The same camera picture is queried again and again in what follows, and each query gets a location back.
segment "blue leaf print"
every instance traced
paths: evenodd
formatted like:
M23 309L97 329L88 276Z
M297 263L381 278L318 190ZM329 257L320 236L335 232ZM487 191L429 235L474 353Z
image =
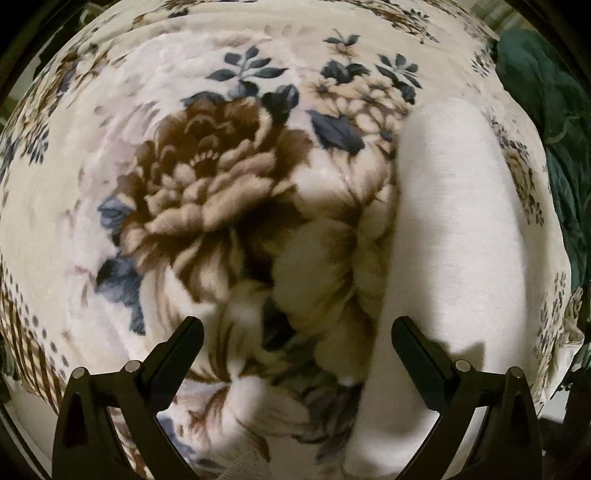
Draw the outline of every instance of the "blue leaf print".
M314 361L315 347L315 340L293 336L280 349L290 366L273 380L273 385L297 393L308 409L311 428L293 438L307 445L319 445L316 462L326 464L341 460L345 454L363 385L340 385L334 375Z
M32 163L43 163L45 152L49 147L49 126L40 122L33 130L33 141L27 147L27 154L31 156L29 165Z
M184 106L189 106L197 100L208 100L209 102L216 105L220 102L223 102L224 97L216 92L199 92L195 95L191 95L190 97L183 98L181 101Z
M337 85L350 83L353 77L347 70L347 67L336 60L329 60L320 71L324 78L335 79Z
M406 57L404 55L401 55L400 53L397 53L395 63L397 67L401 67L406 63Z
M386 55L379 55L379 59L384 65L387 65L388 67L392 66L392 62Z
M119 252L105 260L99 269L95 292L111 303L122 303L131 309L129 329L138 335L145 335L144 315L139 303L141 281L133 259Z
M259 87L256 83L248 80L240 80L238 85L228 92L230 98L256 97Z
M250 47L246 51L244 56L246 57L247 60L250 60L250 59L256 57L258 54L259 54L259 49L253 45L252 47Z
M188 14L189 14L189 9L187 7L185 7L178 12L171 13L168 17L169 18L184 17L185 15L188 15Z
M178 453L180 453L185 459L191 455L195 455L196 452L189 445L181 442L174 432L173 419L167 417L165 414L158 414L158 422L166 436L170 439L170 443L174 445Z
M242 55L240 55L239 53L232 53L232 52L228 52L226 53L225 57L223 58L223 60L226 63L229 63L230 65L238 65L240 63L240 60L242 58Z
M392 65L392 62L386 55L379 55L379 59L382 65L376 65L378 71L392 80L392 85L400 90L400 94L406 102L414 105L416 97L414 87L422 88L415 75L418 72L418 65L416 63L407 64L406 57L400 53L396 54L394 65ZM401 80L401 78L404 78L410 85Z
M269 65L270 62L271 62L270 58L253 60L252 62L249 63L248 68L260 69L260 68L263 68L263 67L266 67L267 65Z
M233 79L236 76L236 73L228 70L228 69L221 69L216 70L207 78L210 80L217 80L218 82L225 82L226 80Z
M351 155L356 155L365 146L361 137L353 130L347 117L336 118L314 110L308 110L308 114L312 120L314 133L323 148L336 147Z
M4 179L4 175L10 168L12 161L14 160L14 155L17 152L18 144L20 143L18 138L12 139L12 135L9 135L8 138L5 140L4 146L2 150L0 150L0 158L2 160L2 164L0 164L0 183Z
M349 35L347 41L345 42L346 47L350 47L351 45L355 45L359 40L359 35Z
M369 75L370 71L360 63L350 63L347 65L347 71L351 78L355 78L357 75Z
M117 197L109 197L99 206L98 211L101 227L110 230L113 235L119 235L123 221L133 210Z
M274 78L277 78L277 77L280 77L281 75L283 75L283 73L286 70L287 69L277 69L275 67L267 67L265 69L261 69L258 72L254 73L254 76L261 78L261 79L274 79Z
M275 123L287 122L290 112L300 102L300 92L295 85L281 85L272 93L262 97L262 104L273 117Z

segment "striped pattern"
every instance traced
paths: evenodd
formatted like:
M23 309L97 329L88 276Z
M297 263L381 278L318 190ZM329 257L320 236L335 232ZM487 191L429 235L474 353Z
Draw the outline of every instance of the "striped pattern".
M27 329L18 313L16 295L7 284L7 270L0 269L0 333L9 346L22 383L59 412L66 384L50 365L41 346Z
M22 322L4 259L0 267L0 333L4 337L17 365L18 375L25 388L42 398L59 414L66 383L47 360L45 347L40 345ZM129 434L120 410L111 409L115 430L132 469L143 478L153 479L138 448Z

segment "fleece blanket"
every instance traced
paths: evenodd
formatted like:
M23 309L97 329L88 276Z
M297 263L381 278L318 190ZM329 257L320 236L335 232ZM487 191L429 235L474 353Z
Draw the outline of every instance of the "fleece blanket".
M397 274L400 129L454 96L485 116L521 207L535 262L515 321L537 325L524 349L541 407L578 345L580 297L543 146L494 72L493 41L444 0L107 10L0 137L0 327L21 380L57 411L73 368L142 360L192 314L205 345L160 422L197 474L254 450L276 478L351 475Z

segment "brown flower print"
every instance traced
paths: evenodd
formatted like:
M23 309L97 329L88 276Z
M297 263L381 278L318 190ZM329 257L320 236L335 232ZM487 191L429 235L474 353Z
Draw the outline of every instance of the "brown flower print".
M302 85L302 95L310 95L317 100L329 99L335 94L335 85L335 79L319 77Z
M162 120L119 178L117 195L133 210L122 252L141 273L169 263L196 301L227 300L245 267L268 276L300 224L291 172L311 146L254 98L196 100Z
M349 100L363 102L364 106L383 107L393 109L396 105L395 99L400 93L394 89L386 89L382 86L383 81L370 75L360 75L355 79L337 88L337 94Z
M346 45L345 43L333 43L329 46L329 50L334 55L341 55L346 59L352 60L357 56L354 45Z
M375 145L354 157L317 149L293 180L310 221L276 259L273 295L296 331L319 338L316 362L355 385L367 375L387 278L391 169Z
M178 405L189 412L179 436L221 464L252 449L269 461L267 436L309 428L305 406L291 391L271 385L287 364L261 346L263 304L270 294L259 282L237 283L218 318L205 325L206 343L177 394Z

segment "metal rivet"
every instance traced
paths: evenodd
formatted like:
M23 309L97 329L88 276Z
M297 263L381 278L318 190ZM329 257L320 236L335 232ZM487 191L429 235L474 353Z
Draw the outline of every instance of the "metal rivet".
M139 362L139 360L130 360L125 364L125 370L129 373L133 373L138 371L141 365L142 364Z
M85 373L86 373L86 368L78 367L78 368L74 369L74 371L72 372L72 376L74 378L82 378Z
M524 373L519 367L511 367L511 375L513 375L515 378L521 378L523 377Z
M470 363L466 362L465 360L458 360L456 362L456 368L460 372L468 372L468 371L470 371L470 369L472 368L472 366L470 365Z

